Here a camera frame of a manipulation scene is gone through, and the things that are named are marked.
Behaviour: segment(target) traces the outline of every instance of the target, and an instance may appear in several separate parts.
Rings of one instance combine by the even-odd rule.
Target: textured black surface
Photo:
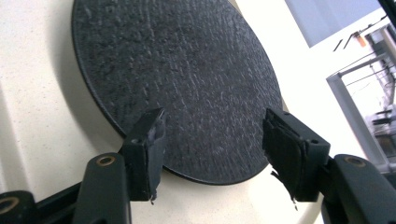
[[[76,0],[73,38],[95,101],[122,135],[165,108],[168,170],[226,185],[268,164],[262,119],[281,108],[279,87],[228,1]]]

